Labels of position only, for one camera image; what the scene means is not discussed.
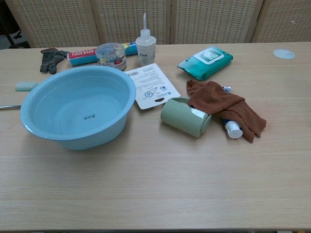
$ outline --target white round object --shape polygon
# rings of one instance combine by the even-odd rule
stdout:
[[[228,131],[229,137],[233,139],[239,138],[243,135],[243,131],[240,130],[240,125],[235,121],[228,121],[225,128]]]
[[[273,54],[283,59],[293,59],[295,57],[294,52],[290,50],[283,50],[283,49],[274,50]]]

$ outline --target wooden table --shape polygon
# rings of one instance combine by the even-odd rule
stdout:
[[[162,45],[156,63],[186,95],[176,66],[208,45]],[[19,110],[0,112],[0,230],[311,229],[311,42],[221,44],[232,63],[209,80],[264,119],[253,144],[219,120],[196,139],[134,104],[105,145],[70,151],[28,133]],[[274,49],[290,49],[284,60]],[[82,48],[67,48],[69,51]],[[0,104],[21,104],[21,81],[40,82],[40,49],[0,50]],[[139,67],[128,57],[127,70]],[[69,69],[67,61],[57,70]]]

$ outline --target bottle nozzle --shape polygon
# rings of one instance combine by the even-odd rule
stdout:
[[[144,13],[143,20],[144,20],[144,29],[140,30],[140,36],[143,38],[147,38],[150,36],[150,30],[147,29],[146,12]]]
[[[147,29],[146,12],[144,13],[143,20],[144,20],[144,29]]]

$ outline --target green paper roll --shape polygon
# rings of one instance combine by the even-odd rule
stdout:
[[[199,137],[206,131],[211,115],[191,108],[188,102],[188,98],[169,99],[161,111],[161,120],[194,137]]]

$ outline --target printed label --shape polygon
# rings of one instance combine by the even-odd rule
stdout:
[[[92,56],[92,55],[95,55],[95,49],[70,52],[69,58],[74,59],[74,58],[78,58],[78,57],[85,57],[85,56]]]
[[[113,67],[121,70],[123,70],[126,66],[125,56],[113,60],[101,59],[99,62],[102,66]]]
[[[92,118],[95,118],[95,114],[90,114],[88,116],[85,116],[83,119],[87,120],[87,119],[92,119]]]
[[[151,108],[166,103],[170,98],[180,97],[170,80],[155,63],[125,73],[134,81],[136,101],[141,109]]]

